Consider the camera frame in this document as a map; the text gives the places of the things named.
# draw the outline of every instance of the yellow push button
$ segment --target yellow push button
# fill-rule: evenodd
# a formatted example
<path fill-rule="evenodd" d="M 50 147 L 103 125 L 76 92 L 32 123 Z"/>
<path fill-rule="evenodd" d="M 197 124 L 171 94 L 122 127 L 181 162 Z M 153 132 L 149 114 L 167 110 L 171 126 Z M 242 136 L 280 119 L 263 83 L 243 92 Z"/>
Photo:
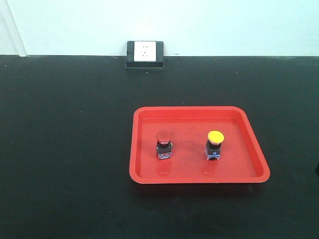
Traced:
<path fill-rule="evenodd" d="M 215 130 L 208 133 L 208 140 L 212 144 L 220 144 L 222 141 L 224 141 L 224 139 L 224 135 L 219 131 Z"/>

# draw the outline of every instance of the wall socket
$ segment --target wall socket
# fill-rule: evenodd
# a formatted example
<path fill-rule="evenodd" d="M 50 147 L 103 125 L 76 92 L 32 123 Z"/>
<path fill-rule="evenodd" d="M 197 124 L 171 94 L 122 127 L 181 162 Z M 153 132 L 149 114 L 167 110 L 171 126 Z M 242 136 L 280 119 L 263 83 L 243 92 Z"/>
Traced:
<path fill-rule="evenodd" d="M 156 61 L 156 42 L 135 41 L 134 61 Z"/>
<path fill-rule="evenodd" d="M 164 67 L 164 43 L 162 41 L 128 41 L 127 68 Z"/>

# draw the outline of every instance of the red tray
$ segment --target red tray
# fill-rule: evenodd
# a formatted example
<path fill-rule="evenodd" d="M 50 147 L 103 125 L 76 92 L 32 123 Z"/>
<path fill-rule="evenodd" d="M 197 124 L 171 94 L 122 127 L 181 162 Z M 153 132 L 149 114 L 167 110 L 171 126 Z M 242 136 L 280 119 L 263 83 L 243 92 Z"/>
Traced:
<path fill-rule="evenodd" d="M 158 160 L 156 134 L 172 133 L 172 158 Z M 206 160 L 207 134 L 225 136 Z M 230 106 L 143 107 L 134 113 L 130 176 L 138 183 L 261 183 L 270 170 L 244 111 Z"/>

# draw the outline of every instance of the white wall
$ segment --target white wall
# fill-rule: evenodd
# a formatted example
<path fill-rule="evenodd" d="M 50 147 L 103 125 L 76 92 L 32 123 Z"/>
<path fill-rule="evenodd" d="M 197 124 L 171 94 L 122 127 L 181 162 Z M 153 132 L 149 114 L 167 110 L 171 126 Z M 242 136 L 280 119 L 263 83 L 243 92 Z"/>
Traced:
<path fill-rule="evenodd" d="M 318 0 L 7 0 L 29 55 L 319 56 Z"/>

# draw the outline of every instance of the outlet cover plate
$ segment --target outlet cover plate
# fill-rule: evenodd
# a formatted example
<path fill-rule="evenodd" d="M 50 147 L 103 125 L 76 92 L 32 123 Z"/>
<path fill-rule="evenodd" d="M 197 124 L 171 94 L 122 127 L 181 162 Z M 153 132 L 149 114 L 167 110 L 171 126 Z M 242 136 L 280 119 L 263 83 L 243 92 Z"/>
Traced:
<path fill-rule="evenodd" d="M 156 42 L 135 41 L 134 61 L 156 61 Z"/>

